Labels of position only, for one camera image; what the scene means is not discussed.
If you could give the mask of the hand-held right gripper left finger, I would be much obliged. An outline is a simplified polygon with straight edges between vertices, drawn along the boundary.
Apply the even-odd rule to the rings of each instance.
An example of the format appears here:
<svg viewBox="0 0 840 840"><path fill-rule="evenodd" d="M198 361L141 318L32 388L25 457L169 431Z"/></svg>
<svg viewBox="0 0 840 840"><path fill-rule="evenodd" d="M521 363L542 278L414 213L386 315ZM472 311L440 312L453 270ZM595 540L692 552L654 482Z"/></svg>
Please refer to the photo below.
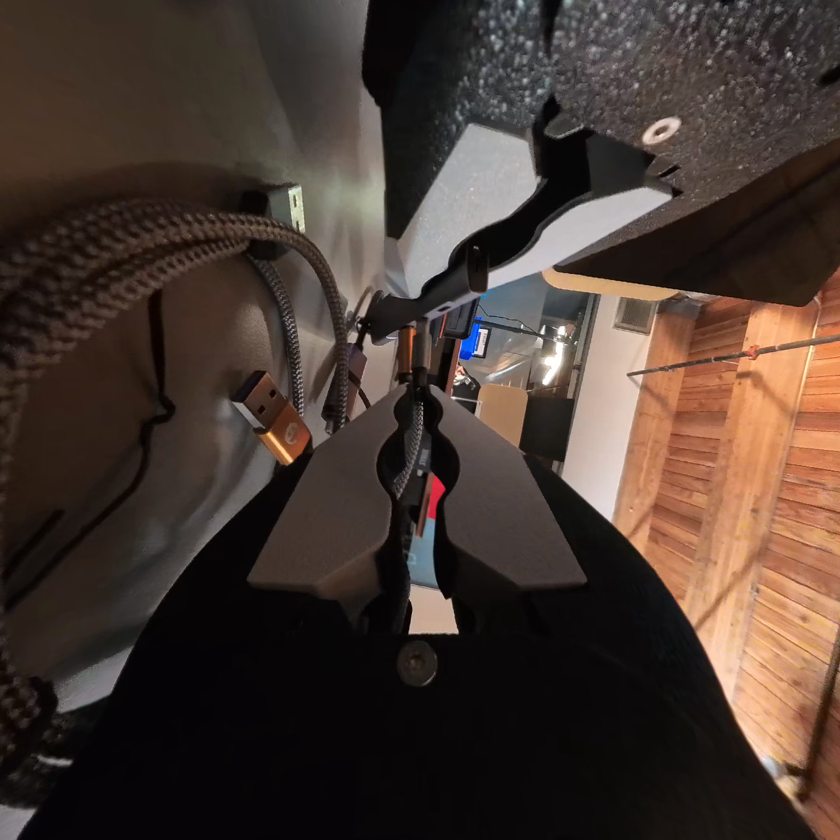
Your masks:
<svg viewBox="0 0 840 840"><path fill-rule="evenodd" d="M388 392L314 449L248 575L252 587L333 602L381 593L375 555L390 531L392 496L377 462L406 390Z"/></svg>

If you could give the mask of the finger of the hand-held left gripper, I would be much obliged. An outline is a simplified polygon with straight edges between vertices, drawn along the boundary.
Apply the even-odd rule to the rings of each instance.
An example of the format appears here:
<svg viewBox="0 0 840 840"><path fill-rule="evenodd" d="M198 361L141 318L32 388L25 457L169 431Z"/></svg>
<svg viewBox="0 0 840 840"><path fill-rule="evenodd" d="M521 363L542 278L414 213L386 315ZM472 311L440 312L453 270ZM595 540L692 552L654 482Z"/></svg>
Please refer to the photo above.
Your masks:
<svg viewBox="0 0 840 840"><path fill-rule="evenodd" d="M419 296L465 274L462 264L471 249L486 262L486 280L478 289L499 287L564 262L672 197L671 188L648 173L653 156L632 145L591 130L559 137L503 131L527 137L538 177L535 192L510 216L463 241Z"/></svg>
<svg viewBox="0 0 840 840"><path fill-rule="evenodd" d="M537 184L524 134L467 125L406 228L385 241L393 290L418 297L463 241L514 213Z"/></svg>

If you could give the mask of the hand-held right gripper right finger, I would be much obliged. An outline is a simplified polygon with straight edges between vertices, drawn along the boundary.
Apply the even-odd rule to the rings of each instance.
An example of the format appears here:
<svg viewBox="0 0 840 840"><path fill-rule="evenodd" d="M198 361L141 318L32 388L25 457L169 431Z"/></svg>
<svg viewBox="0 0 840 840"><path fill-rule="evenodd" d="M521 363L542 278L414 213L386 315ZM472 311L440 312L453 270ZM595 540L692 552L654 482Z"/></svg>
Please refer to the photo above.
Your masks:
<svg viewBox="0 0 840 840"><path fill-rule="evenodd" d="M437 581L458 599L581 588L586 576L523 453L431 385L445 487Z"/></svg>

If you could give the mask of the tan board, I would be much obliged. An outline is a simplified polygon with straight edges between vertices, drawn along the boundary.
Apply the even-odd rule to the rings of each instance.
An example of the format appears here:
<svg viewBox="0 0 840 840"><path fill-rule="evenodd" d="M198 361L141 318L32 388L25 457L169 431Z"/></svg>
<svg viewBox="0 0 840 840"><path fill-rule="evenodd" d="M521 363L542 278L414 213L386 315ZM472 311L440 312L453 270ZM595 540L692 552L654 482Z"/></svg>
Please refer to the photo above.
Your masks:
<svg viewBox="0 0 840 840"><path fill-rule="evenodd" d="M482 385L478 393L476 415L482 423L520 447L529 394L521 387L499 384Z"/></svg>

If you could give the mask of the blue sign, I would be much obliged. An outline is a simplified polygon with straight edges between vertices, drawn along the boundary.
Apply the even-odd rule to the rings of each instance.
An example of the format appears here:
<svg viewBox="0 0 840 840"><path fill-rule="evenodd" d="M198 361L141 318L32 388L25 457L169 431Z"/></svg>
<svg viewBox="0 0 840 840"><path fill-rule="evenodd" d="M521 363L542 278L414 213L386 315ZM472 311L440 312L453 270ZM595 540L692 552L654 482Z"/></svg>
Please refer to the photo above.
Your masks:
<svg viewBox="0 0 840 840"><path fill-rule="evenodd" d="M490 335L491 326L482 318L475 320L467 338L461 340L458 359L483 361L487 357Z"/></svg>

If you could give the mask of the metal rod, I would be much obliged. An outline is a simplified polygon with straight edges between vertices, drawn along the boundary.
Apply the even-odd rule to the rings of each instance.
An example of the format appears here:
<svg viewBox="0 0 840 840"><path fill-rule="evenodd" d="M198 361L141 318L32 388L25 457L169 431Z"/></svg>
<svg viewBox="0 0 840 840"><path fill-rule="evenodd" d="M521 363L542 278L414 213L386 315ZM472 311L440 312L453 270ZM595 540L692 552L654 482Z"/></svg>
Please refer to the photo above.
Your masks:
<svg viewBox="0 0 840 840"><path fill-rule="evenodd" d="M664 364L655 367L649 367L647 369L637 370L637 371L630 371L626 373L626 377L632 379L634 377L643 377L646 375L652 375L656 373L669 373L673 371L681 371L684 369L697 367L697 366L704 366L709 364L729 364L729 363L736 363L740 362L741 360L749 360L749 361L756 361L759 357L768 355L768 354L777 354L782 352L788 352L793 350L804 350L804 349L811 349L814 347L819 347L826 344L837 343L839 341L839 334L834 333L830 335L825 335L822 337L811 338L809 340L801 340L795 342L788 342L788 343L778 343L774 345L767 345L767 346L759 346L759 345L752 345L748 347L746 350L741 350L736 353L726 353L726 354L719 354L713 355L702 359L697 360L688 360L684 362L672 363L672 364Z"/></svg>

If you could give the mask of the clear plastic storage bin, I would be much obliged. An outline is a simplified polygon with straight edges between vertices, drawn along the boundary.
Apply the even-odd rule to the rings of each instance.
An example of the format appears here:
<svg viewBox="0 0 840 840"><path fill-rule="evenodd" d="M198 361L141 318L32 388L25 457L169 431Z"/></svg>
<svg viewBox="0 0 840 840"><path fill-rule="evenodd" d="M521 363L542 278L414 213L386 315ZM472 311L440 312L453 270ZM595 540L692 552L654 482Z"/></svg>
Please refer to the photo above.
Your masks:
<svg viewBox="0 0 840 840"><path fill-rule="evenodd" d="M302 187L307 235L344 304L382 278L380 113L364 89L366 2L2 2L2 234L86 201L180 198L236 209L253 187ZM171 421L139 488L8 621L14 662L61 711L109 694L165 591L270 479L229 395L253 370L284 385L272 297L247 260L162 292ZM12 595L117 495L156 411L146 301L31 387L7 496L23 548Z"/></svg>

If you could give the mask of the wall vent grille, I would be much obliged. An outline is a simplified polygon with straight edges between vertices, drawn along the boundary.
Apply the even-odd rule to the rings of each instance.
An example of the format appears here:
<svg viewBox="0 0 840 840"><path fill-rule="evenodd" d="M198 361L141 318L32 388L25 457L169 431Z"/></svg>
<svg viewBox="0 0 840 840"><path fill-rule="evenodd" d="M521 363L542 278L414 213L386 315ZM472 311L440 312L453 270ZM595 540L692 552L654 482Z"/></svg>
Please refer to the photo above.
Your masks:
<svg viewBox="0 0 840 840"><path fill-rule="evenodd" d="M616 305L613 328L619 331L650 335L659 301L620 297Z"/></svg>

